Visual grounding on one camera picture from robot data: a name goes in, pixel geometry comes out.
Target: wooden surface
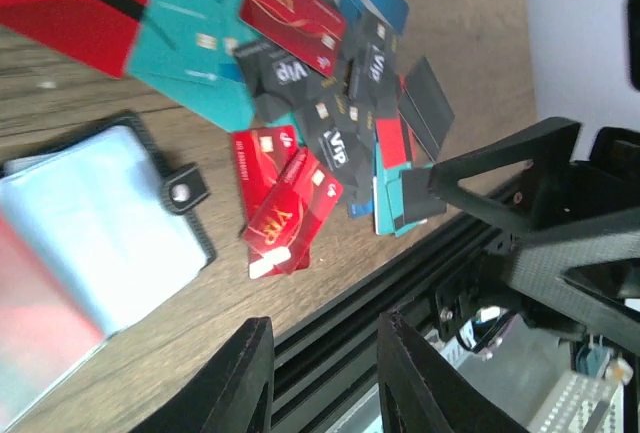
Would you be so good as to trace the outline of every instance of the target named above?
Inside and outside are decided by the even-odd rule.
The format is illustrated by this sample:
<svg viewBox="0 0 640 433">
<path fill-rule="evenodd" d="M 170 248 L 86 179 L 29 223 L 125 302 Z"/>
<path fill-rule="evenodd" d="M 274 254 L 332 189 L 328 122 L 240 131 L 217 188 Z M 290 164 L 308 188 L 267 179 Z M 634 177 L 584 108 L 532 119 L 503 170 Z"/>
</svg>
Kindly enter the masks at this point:
<svg viewBox="0 0 640 433">
<path fill-rule="evenodd" d="M 525 0 L 408 1 L 399 71 L 428 55 L 456 114 L 443 158 L 534 121 Z M 55 88 L 43 88 L 46 82 Z M 18 432 L 128 430 L 172 396 L 245 318 L 271 316 L 276 333 L 282 332 L 453 214 L 395 239 L 376 237 L 370 219 L 350 221 L 341 208 L 314 243 L 311 269 L 250 281 L 247 250 L 237 239 L 243 220 L 227 135 L 134 79 L 107 79 L 0 29 L 0 159 L 124 108 L 142 114 L 175 165 L 200 164 L 213 194 L 199 214 L 219 259 L 117 335 L 36 407 Z M 468 184 L 485 192 L 507 175 Z"/>
</svg>

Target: wooden table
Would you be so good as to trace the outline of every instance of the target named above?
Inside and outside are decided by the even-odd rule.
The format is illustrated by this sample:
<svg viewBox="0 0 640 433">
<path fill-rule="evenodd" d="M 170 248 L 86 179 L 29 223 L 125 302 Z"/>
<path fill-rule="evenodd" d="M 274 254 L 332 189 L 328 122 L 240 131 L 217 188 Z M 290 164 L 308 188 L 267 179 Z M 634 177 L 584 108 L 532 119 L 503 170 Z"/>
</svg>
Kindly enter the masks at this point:
<svg viewBox="0 0 640 433">
<path fill-rule="evenodd" d="M 408 0 L 399 71 L 427 54 L 456 114 L 442 157 L 532 123 L 525 0 Z M 251 281 L 227 134 L 135 79 L 112 80 L 0 29 L 0 160 L 118 110 L 141 113 L 175 165 L 197 161 L 212 195 L 198 208 L 219 259 L 192 284 L 109 344 L 38 405 L 16 432 L 126 431 L 193 375 L 244 319 L 294 325 L 454 213 L 402 239 L 377 237 L 369 218 L 334 212 L 313 246 L 313 266 Z M 509 171 L 479 177 L 480 192 Z"/>
</svg>

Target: card chip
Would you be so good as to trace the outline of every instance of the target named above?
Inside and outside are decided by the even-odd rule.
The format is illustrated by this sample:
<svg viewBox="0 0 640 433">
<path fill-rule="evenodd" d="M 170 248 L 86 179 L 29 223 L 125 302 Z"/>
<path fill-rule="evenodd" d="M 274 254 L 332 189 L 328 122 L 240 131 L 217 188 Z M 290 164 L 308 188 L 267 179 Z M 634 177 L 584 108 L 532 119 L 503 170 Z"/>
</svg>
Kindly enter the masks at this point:
<svg viewBox="0 0 640 433">
<path fill-rule="evenodd" d="M 316 105 L 316 110 L 318 111 L 318 116 L 325 120 L 329 117 L 329 112 L 327 111 L 327 107 L 324 103 L 318 103 Z"/>
<path fill-rule="evenodd" d="M 233 54 L 233 50 L 238 47 L 238 40 L 235 38 L 225 38 L 224 39 L 224 48 L 227 52 L 227 55 L 231 56 Z"/>
<path fill-rule="evenodd" d="M 204 33 L 196 34 L 196 43 L 201 48 L 207 50 L 215 50 L 218 48 L 218 39 L 215 36 L 205 35 Z"/>
<path fill-rule="evenodd" d="M 260 137 L 260 149 L 263 153 L 272 153 L 273 152 L 273 138 L 270 136 L 261 136 Z"/>
<path fill-rule="evenodd" d="M 333 50 L 336 47 L 336 40 L 325 34 L 322 35 L 322 44 L 330 50 Z"/>
<path fill-rule="evenodd" d="M 316 170 L 316 172 L 311 177 L 311 181 L 314 185 L 320 186 L 322 184 L 322 180 L 324 180 L 324 173 L 320 170 Z"/>
</svg>

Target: wood grain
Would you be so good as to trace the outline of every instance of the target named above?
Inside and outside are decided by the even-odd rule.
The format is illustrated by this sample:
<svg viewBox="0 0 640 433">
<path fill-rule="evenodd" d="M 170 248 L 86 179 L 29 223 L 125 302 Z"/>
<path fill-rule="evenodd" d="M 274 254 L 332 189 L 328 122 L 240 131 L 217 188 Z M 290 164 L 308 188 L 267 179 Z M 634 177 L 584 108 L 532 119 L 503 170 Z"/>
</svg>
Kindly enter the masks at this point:
<svg viewBox="0 0 640 433">
<path fill-rule="evenodd" d="M 535 118 L 525 0 L 408 0 L 399 71 L 426 54 L 456 114 L 443 158 L 497 140 Z M 54 82 L 55 88 L 42 88 Z M 111 80 L 0 29 L 0 159 L 84 122 L 139 111 L 178 166 L 197 161 L 212 189 L 199 214 L 219 259 L 147 319 L 117 335 L 41 402 L 16 432 L 126 431 L 172 396 L 242 321 L 268 315 L 283 332 L 383 265 L 442 218 L 403 237 L 376 237 L 370 219 L 334 212 L 312 268 L 250 281 L 238 240 L 241 206 L 227 135 L 134 79 Z M 478 177 L 486 192 L 513 170 Z"/>
</svg>

